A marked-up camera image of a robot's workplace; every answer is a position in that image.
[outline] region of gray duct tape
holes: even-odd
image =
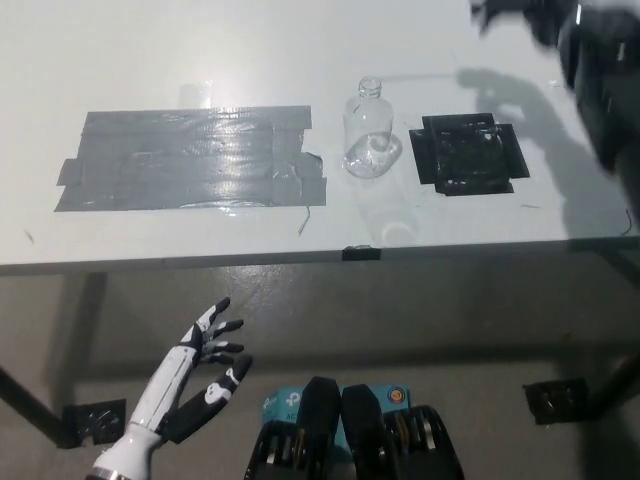
[[[238,133],[260,129],[308,130],[311,107],[213,108],[202,110],[150,110],[91,112],[83,135],[142,133]]]
[[[310,127],[310,107],[89,113],[57,211],[324,205]]]
[[[65,160],[58,185],[114,185],[117,183],[184,183],[220,180],[322,178],[322,159],[298,153],[287,159],[255,159],[241,155],[166,157],[139,155],[124,162]]]
[[[58,186],[80,185],[82,183],[82,160],[67,158],[58,176]]]
[[[67,187],[56,211],[162,210],[214,206],[321,206],[325,204],[326,179],[303,178]]]

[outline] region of robotic hand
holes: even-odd
[[[640,221],[640,9],[579,0],[482,0],[471,13],[484,33],[505,14],[557,49],[567,87],[601,165],[615,173]]]
[[[96,460],[87,480],[148,480],[151,455],[163,443],[180,443],[211,420],[227,404],[251,367],[248,355],[235,362],[225,353],[239,353],[242,345],[216,342],[225,332],[237,330],[242,320],[213,327],[229,298],[212,306],[167,353],[145,388],[124,436]],[[178,407],[189,375],[200,363],[231,363],[227,371],[206,389]]]

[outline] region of table surface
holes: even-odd
[[[556,56],[518,19],[481,39],[467,0],[9,1],[0,32],[4,273],[637,241]],[[341,163],[342,109],[365,75],[382,78],[403,147],[373,181]],[[54,213],[87,112],[263,105],[311,105],[304,150],[324,159],[327,204],[301,233],[305,207]],[[409,130],[422,115],[476,111],[514,124],[531,178],[481,197],[420,185]]]

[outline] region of clear plastic bottle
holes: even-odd
[[[390,155],[393,107],[380,96],[379,78],[364,77],[358,90],[344,111],[345,167],[356,177],[375,178],[395,161]]]

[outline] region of gray floor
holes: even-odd
[[[242,478],[262,397],[313,374],[408,384],[444,417],[469,479],[640,478],[640,400],[544,428],[521,388],[597,382],[640,345],[637,293],[595,255],[4,278],[0,365],[56,410],[126,398],[131,411],[166,349],[227,294],[255,367],[209,426],[155,455],[156,480]],[[185,395],[219,370],[201,367]],[[0,404],[2,479],[80,479],[99,452],[56,450]]]

